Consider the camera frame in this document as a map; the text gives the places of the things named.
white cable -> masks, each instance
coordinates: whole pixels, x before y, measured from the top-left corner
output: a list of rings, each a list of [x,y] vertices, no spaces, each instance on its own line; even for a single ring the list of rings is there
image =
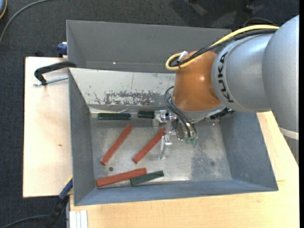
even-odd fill
[[[15,13],[8,21],[8,23],[5,25],[4,29],[3,29],[3,32],[0,36],[0,46],[1,46],[1,42],[2,42],[2,39],[3,39],[3,36],[4,36],[4,33],[5,31],[7,30],[7,28],[9,27],[10,23],[13,21],[14,18],[17,17],[17,15],[19,15],[21,12],[23,12],[24,10],[28,9],[29,7],[32,7],[34,5],[37,5],[39,3],[42,3],[42,2],[47,2],[47,1],[53,1],[53,0],[40,0],[40,1],[36,1],[36,2],[33,2],[25,7],[23,7],[22,9],[20,9],[17,13]]]

dark green block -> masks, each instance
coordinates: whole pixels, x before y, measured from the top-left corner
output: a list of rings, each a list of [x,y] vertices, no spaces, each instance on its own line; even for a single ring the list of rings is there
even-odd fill
[[[130,180],[131,180],[132,186],[135,186],[135,185],[138,185],[138,184],[141,184],[141,183],[144,183],[144,182],[147,182],[147,181],[151,181],[151,180],[154,180],[156,178],[163,177],[163,176],[164,176],[163,171],[156,171],[156,172],[153,172],[153,173],[149,173],[147,175],[143,175],[143,176],[139,176],[139,177],[133,177]]]
[[[130,120],[131,114],[128,113],[98,113],[99,120]]]
[[[154,119],[155,117],[154,111],[138,111],[137,115],[139,118]]]

red wooden stick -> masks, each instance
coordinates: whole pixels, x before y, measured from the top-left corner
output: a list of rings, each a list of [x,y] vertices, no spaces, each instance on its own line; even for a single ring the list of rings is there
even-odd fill
[[[129,135],[129,133],[132,131],[133,127],[131,125],[127,125],[126,128],[123,130],[123,132],[119,135],[118,139],[116,139],[115,143],[111,146],[111,148],[108,150],[108,152],[103,156],[101,159],[101,163],[103,165],[106,165],[108,161],[111,159],[111,157],[114,155],[114,153],[118,150],[120,145],[124,142],[126,137]]]
[[[161,129],[151,140],[147,143],[146,146],[138,152],[137,155],[133,158],[133,161],[137,164],[145,155],[157,144],[157,142],[163,137],[165,128]]]
[[[134,171],[128,171],[128,172],[120,173],[120,174],[117,174],[114,176],[98,179],[98,180],[96,180],[96,184],[97,184],[97,187],[102,187],[105,185],[117,183],[120,181],[128,180],[133,177],[142,176],[142,175],[146,175],[146,174],[147,174],[146,168],[140,168],[140,169],[136,169]]]

dark carpet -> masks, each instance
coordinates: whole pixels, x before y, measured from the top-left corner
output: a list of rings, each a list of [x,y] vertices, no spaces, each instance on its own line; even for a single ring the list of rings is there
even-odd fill
[[[9,18],[37,0],[8,0],[0,33]],[[256,0],[252,14],[247,0],[58,0],[21,13],[11,23],[0,45],[0,227],[28,216],[50,214],[56,197],[22,198],[23,168],[23,58],[40,50],[57,57],[66,41],[66,19],[238,29],[251,17],[281,25],[299,14],[299,0]],[[41,227],[43,220],[14,227]],[[64,217],[54,227],[65,227]]]

wooden table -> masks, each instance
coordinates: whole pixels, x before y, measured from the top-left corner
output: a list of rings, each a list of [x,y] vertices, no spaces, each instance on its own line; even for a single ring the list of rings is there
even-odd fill
[[[65,60],[27,57],[23,196],[58,195],[72,174],[67,81],[35,87],[38,67]],[[47,74],[55,78],[60,70]],[[258,114],[279,191],[191,199],[74,206],[87,210],[90,228],[296,228],[299,227],[299,168],[271,112]]]

